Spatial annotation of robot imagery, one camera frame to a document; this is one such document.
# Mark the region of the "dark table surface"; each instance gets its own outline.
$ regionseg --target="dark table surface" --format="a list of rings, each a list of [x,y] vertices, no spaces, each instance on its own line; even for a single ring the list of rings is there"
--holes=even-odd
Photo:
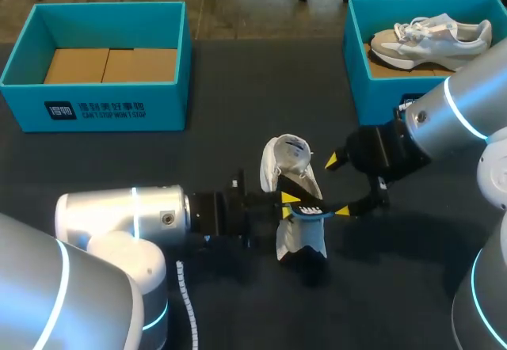
[[[0,69],[11,48],[0,47]],[[326,199],[368,190],[350,167],[323,170],[356,127],[341,38],[196,42],[190,98],[184,132],[107,134],[24,134],[1,99],[0,211],[54,234],[65,192],[173,184],[204,191],[222,188],[239,166],[259,190],[262,149],[286,132],[310,143]],[[398,182],[387,215],[329,221],[330,279],[319,287],[280,267],[270,246],[245,252],[217,241],[180,253],[201,348],[453,348],[452,296],[501,216],[475,182],[481,151],[455,153]],[[170,272],[175,260],[168,255]],[[174,282],[170,290],[168,348],[188,349]]]

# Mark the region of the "blue box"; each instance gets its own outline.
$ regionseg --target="blue box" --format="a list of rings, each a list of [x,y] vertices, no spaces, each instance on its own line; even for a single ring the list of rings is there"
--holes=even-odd
[[[0,78],[0,91],[21,129],[185,129],[192,57],[185,10],[183,2],[35,5]],[[45,85],[56,48],[177,48],[174,81]],[[97,104],[127,111],[86,116],[83,106]],[[50,108],[63,114],[54,116]]]
[[[360,124],[386,123],[405,96],[428,93],[446,78],[373,78],[364,44],[375,33],[392,29],[395,23],[442,13],[461,23],[489,20],[493,26],[492,45],[507,37],[507,11],[500,0],[349,0],[343,56]]]

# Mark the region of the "brown cardboard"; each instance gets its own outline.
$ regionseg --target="brown cardboard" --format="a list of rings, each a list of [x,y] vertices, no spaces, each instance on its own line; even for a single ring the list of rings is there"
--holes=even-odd
[[[172,82],[177,49],[111,49],[103,82]]]
[[[111,49],[102,82],[134,82],[133,73],[134,50]]]
[[[364,50],[368,56],[368,65],[373,78],[433,77],[454,74],[454,71],[445,69],[435,63],[423,63],[412,70],[395,69],[372,55],[369,44],[364,44]]]
[[[177,49],[134,49],[137,82],[172,82]]]
[[[56,49],[44,83],[100,83],[108,48]]]

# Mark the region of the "cyan light strip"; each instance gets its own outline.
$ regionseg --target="cyan light strip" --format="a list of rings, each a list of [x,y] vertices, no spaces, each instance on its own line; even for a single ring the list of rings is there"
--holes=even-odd
[[[472,296],[474,297],[475,307],[477,308],[479,316],[481,316],[482,322],[484,322],[484,325],[490,333],[495,337],[495,339],[503,346],[503,348],[507,349],[507,344],[500,338],[500,336],[497,334],[497,332],[494,331],[493,327],[490,325],[488,320],[486,319],[486,316],[482,312],[481,306],[478,304],[477,295],[475,294],[475,265],[477,264],[477,260],[479,255],[481,254],[482,250],[480,250],[477,254],[477,257],[475,258],[474,265],[472,266]]]
[[[477,131],[475,128],[472,127],[470,123],[468,123],[468,120],[465,119],[465,117],[459,112],[458,106],[456,106],[456,103],[452,99],[451,91],[449,91],[449,78],[446,78],[444,81],[444,93],[445,93],[445,99],[447,99],[447,102],[449,103],[449,106],[451,106],[451,110],[454,112],[454,115],[456,115],[456,118],[461,122],[465,128],[470,131],[472,134],[477,136],[478,138],[482,140],[488,139],[487,136],[484,136],[479,131]]]
[[[139,203],[137,188],[132,188],[132,199],[134,200],[134,238],[139,239]]]
[[[35,343],[33,350],[42,350],[48,342],[49,336],[51,336],[51,332],[55,328],[56,320],[58,320],[58,316],[62,311],[63,300],[65,300],[67,287],[69,285],[69,274],[71,271],[69,253],[61,241],[56,239],[56,242],[58,243],[60,252],[62,253],[62,276],[60,278],[60,286],[58,289],[58,294],[56,295],[55,305],[53,306],[53,310],[49,315],[48,322],[46,322],[46,326],[44,327],[42,334],[40,334],[39,340]]]
[[[155,325],[157,325],[160,320],[162,320],[164,318],[164,316],[166,315],[166,312],[167,312],[167,307],[169,306],[169,302],[166,302],[166,308],[164,309],[164,311],[162,312],[162,314],[155,320],[153,321],[152,323],[146,325],[143,327],[143,331],[144,330],[148,330],[149,328],[152,328],[154,327]]]

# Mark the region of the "white sneaker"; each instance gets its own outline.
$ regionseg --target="white sneaker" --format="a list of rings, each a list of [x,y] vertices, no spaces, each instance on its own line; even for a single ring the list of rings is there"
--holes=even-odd
[[[410,24],[378,32],[372,51],[393,67],[409,70],[421,63],[437,63],[458,71],[491,45],[491,23],[461,24],[446,13],[416,17]]]
[[[272,138],[266,144],[261,161],[261,187],[264,192],[276,191],[278,177],[283,174],[303,187],[312,196],[322,199],[310,165],[311,151],[308,143],[294,135]],[[281,220],[276,230],[276,257],[281,260],[286,253],[295,253],[304,246],[327,257],[324,243],[324,220],[301,221],[291,218]]]

